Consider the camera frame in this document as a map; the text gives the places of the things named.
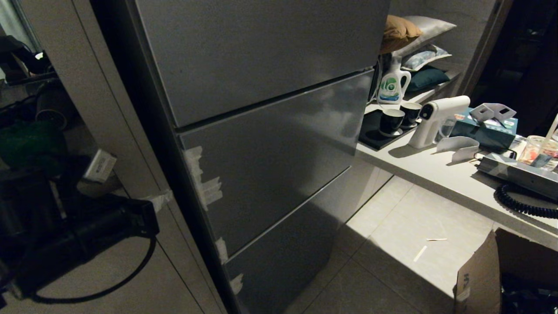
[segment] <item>pillow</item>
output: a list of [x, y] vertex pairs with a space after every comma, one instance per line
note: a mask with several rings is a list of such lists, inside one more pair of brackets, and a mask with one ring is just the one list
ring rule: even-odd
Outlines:
[[397, 51], [393, 52], [394, 56], [405, 56], [420, 48], [433, 40], [434, 37], [451, 30], [456, 27], [455, 24], [437, 20], [435, 18], [426, 16], [406, 16], [406, 20], [412, 22], [416, 27], [420, 28], [422, 35], [413, 41], [412, 44], [407, 45]]
[[421, 30], [408, 20], [388, 15], [384, 29], [380, 54], [401, 49], [422, 34]]
[[428, 69], [413, 73], [407, 91], [419, 91], [420, 89], [433, 87], [449, 80], [450, 78], [442, 70], [429, 67]]
[[434, 60], [447, 58], [449, 56], [451, 55], [448, 54], [448, 52], [444, 49], [432, 44], [428, 44], [403, 58], [401, 69], [405, 71], [416, 72], [422, 69], [423, 66]]

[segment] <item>brown pillow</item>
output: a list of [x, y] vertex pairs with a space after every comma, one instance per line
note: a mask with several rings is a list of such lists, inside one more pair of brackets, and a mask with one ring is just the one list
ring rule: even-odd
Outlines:
[[380, 54], [399, 50], [412, 43], [421, 34], [420, 28], [416, 27], [412, 22], [402, 17], [388, 15]]

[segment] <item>white pillow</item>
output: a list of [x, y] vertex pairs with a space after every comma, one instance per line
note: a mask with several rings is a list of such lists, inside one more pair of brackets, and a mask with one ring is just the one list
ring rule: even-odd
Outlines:
[[392, 52], [393, 56], [405, 56], [415, 51], [416, 49], [426, 45], [428, 42], [433, 40], [434, 37], [447, 32], [454, 27], [457, 27], [457, 25], [455, 24], [426, 16], [413, 15], [405, 16], [403, 18], [411, 21], [418, 28], [420, 28], [420, 30], [422, 31], [422, 35], [420, 35], [409, 45]]
[[449, 56], [451, 55], [444, 49], [433, 44], [428, 44], [404, 57], [401, 63], [401, 69], [416, 72], [434, 60], [447, 58]]

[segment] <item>laundry detergent bottle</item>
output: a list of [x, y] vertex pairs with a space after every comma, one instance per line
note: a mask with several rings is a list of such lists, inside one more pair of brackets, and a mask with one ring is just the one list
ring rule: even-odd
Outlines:
[[[405, 85], [401, 86], [402, 78], [405, 79]], [[401, 57], [394, 56], [389, 66], [389, 71], [386, 72], [380, 83], [378, 91], [379, 103], [394, 103], [398, 104], [403, 100], [405, 91], [411, 82], [411, 73], [401, 70]]]

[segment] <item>blue box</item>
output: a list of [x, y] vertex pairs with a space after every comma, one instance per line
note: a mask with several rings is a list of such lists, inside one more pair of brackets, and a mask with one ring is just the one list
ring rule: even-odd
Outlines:
[[517, 118], [506, 119], [503, 123], [496, 119], [479, 123], [469, 114], [473, 109], [467, 108], [465, 112], [455, 115], [456, 123], [451, 136], [471, 137], [489, 150], [508, 149], [516, 137]]

